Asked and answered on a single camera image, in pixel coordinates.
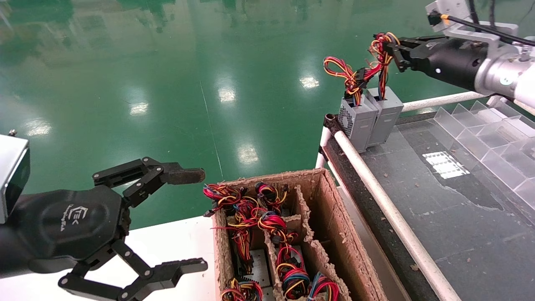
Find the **wire connector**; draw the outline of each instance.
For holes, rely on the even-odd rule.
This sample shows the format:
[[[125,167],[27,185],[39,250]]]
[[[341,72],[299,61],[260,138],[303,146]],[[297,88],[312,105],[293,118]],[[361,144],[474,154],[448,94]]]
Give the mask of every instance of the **wire connector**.
[[[216,212],[212,211],[212,210],[206,210],[206,212],[202,215],[204,217],[211,217],[215,214]]]
[[[281,237],[278,236],[278,235],[273,235],[273,237],[271,237],[271,242],[274,244],[274,245],[278,245],[280,244],[280,241],[281,241]]]
[[[429,24],[431,26],[439,25],[440,23],[442,23],[441,16],[441,13],[436,10],[433,10],[427,15],[427,20],[429,21]]]

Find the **cardboard divider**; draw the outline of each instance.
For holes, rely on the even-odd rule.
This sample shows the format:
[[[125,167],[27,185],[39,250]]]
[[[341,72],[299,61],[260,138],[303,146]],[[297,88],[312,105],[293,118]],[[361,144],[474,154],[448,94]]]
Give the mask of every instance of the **cardboard divider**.
[[[311,196],[308,204],[312,202],[318,206],[316,212],[311,212],[309,220],[313,237],[325,246],[331,263],[337,274],[348,284],[351,295],[361,291],[375,291],[372,288],[380,287],[379,280],[362,276],[375,273],[375,269],[331,177],[320,178],[316,195]],[[383,296],[372,294],[366,299],[380,300]]]
[[[305,268],[311,281],[316,273],[337,283],[340,301],[364,300],[386,301],[386,296],[364,246],[338,194],[336,185],[326,169],[285,172],[282,174],[240,179],[224,182],[234,188],[247,187],[254,191],[257,182],[265,182],[277,189],[284,184],[290,188],[287,208],[292,216],[283,217],[288,229],[295,230],[298,237],[292,245],[301,246]],[[214,217],[215,227],[225,227],[226,217],[222,211]],[[273,297],[285,301],[280,279],[276,272],[277,253],[269,232],[253,230],[251,250],[264,248],[271,272]],[[217,292],[226,288],[234,277],[228,232],[214,231],[216,242]],[[316,301],[323,301],[318,296]]]

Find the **black connector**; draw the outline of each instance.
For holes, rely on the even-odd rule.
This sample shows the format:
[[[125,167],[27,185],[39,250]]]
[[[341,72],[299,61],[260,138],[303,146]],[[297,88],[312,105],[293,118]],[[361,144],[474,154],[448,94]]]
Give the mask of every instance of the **black connector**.
[[[278,244],[280,244],[280,240],[281,240],[281,237],[278,236],[278,235],[273,235],[273,237],[271,237],[271,242],[272,242],[274,245],[278,245]]]
[[[436,10],[433,10],[427,15],[427,20],[429,21],[429,24],[431,26],[439,25],[440,23],[442,23],[442,18],[440,18],[440,16],[442,16],[441,13]]]
[[[294,265],[294,266],[296,266],[298,268],[301,268],[301,263],[299,263],[295,257],[290,258],[287,261],[287,263],[292,264],[292,265]]]
[[[206,210],[206,212],[202,215],[204,217],[211,217],[212,215],[214,215],[215,212],[212,211],[212,210]]]
[[[247,193],[247,187],[240,188],[240,196],[243,197]]]
[[[366,68],[358,69],[357,73],[355,74],[355,81],[357,82],[357,85],[360,89],[366,89],[366,86],[368,85],[368,82],[364,80],[365,74]]]
[[[265,183],[264,182],[258,182],[256,183],[255,185],[255,191],[256,193],[260,193],[259,189],[260,189],[260,186],[264,185]]]

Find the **metal bracket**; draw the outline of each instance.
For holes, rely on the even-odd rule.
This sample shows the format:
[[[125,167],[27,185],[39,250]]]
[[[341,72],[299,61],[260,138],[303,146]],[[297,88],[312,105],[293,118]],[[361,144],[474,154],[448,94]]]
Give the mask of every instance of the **metal bracket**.
[[[448,14],[459,19],[463,19],[472,22],[470,18],[470,12],[468,10],[465,0],[436,0],[435,2],[425,7],[426,12],[429,14],[433,10],[439,13]],[[489,22],[481,21],[481,25],[489,26]],[[509,23],[496,23],[497,30],[510,34],[517,35],[518,25]],[[500,37],[490,33],[478,33],[469,29],[468,26],[464,26],[452,21],[447,22],[443,20],[440,24],[433,26],[435,32],[443,32],[447,36],[458,37],[461,39],[479,41],[488,43],[489,58],[494,58],[498,54],[498,48],[500,47]]]

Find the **green floor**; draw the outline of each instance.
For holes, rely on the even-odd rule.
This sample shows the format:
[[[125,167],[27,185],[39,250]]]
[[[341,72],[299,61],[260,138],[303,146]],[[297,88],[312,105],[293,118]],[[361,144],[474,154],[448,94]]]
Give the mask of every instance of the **green floor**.
[[[26,193],[88,189],[94,171],[143,156],[202,167],[207,182],[313,168],[342,92],[323,58],[358,67],[374,33],[431,34],[429,1],[1,2],[0,131],[30,139]],[[497,19],[531,4],[498,1]],[[461,92],[394,69],[389,85],[404,101]],[[201,188],[163,187],[133,227],[201,215]]]

